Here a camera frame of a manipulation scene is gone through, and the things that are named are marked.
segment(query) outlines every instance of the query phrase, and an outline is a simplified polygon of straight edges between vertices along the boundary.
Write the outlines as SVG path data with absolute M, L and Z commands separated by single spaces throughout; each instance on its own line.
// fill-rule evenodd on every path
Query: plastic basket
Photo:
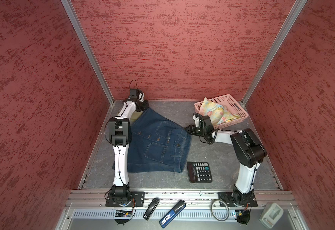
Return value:
M 226 106 L 226 108 L 231 112 L 231 113 L 235 113 L 237 115 L 240 116 L 240 118 L 236 119 L 236 120 L 232 120 L 217 126 L 214 126 L 214 128 L 225 128 L 228 126 L 232 126 L 235 124 L 238 124 L 240 122 L 243 122 L 247 117 L 248 117 L 248 113 L 243 109 L 243 107 L 240 106 L 240 104 L 230 95 L 230 94 L 226 94 L 220 97 L 216 97 L 216 98 L 212 98 L 212 99 L 208 99 L 211 102 L 215 102 L 217 104 Z M 203 101 L 201 102 L 197 102 L 194 104 L 194 108 L 195 108 L 195 112 L 199 113 L 199 109 L 201 108 Z

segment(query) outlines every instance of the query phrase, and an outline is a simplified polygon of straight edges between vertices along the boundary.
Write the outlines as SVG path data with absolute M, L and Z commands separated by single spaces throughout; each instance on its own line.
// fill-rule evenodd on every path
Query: black calculator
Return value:
M 192 183 L 211 183 L 211 168 L 207 162 L 187 162 L 188 177 Z

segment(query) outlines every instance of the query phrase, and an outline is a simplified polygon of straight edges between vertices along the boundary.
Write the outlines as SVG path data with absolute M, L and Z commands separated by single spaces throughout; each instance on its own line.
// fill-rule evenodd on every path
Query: black mounting plate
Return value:
M 144 202 L 144 195 L 145 192 L 130 192 L 132 194 L 132 197 L 136 200 L 137 207 L 142 207 Z M 130 202 L 127 206 L 121 206 L 116 202 L 113 202 L 110 198 L 110 193 L 108 194 L 108 197 L 106 199 L 106 207 L 132 207 L 132 202 Z
M 238 206 L 236 206 L 233 202 L 230 202 L 229 201 L 229 197 L 231 197 L 231 194 L 232 194 L 233 192 L 218 192 L 217 194 L 219 195 L 219 199 L 220 200 L 223 200 L 224 202 L 226 202 L 226 204 L 229 206 L 229 207 L 237 207 L 238 208 Z M 253 197 L 253 200 L 251 201 L 251 202 L 249 202 L 248 203 L 248 207 L 250 208 L 250 207 L 253 207 L 253 208 L 255 208 L 255 207 L 258 207 L 258 204 L 257 204 L 257 199 L 256 199 L 256 197 Z

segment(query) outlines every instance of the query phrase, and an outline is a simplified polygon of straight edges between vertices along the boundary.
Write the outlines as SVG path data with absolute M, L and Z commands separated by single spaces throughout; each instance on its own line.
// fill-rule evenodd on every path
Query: red textured wall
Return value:
M 335 1 L 308 0 L 247 108 L 311 229 L 335 229 Z
M 60 1 L 0 1 L 0 230 L 54 229 L 107 107 Z
M 72 3 L 116 99 L 241 100 L 294 0 Z

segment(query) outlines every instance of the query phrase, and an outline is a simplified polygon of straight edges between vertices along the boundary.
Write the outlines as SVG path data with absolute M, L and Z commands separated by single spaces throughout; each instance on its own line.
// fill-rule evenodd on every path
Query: basket handle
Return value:
M 240 107 L 239 107 L 239 105 L 236 102 L 234 102 L 234 105 L 240 111 Z

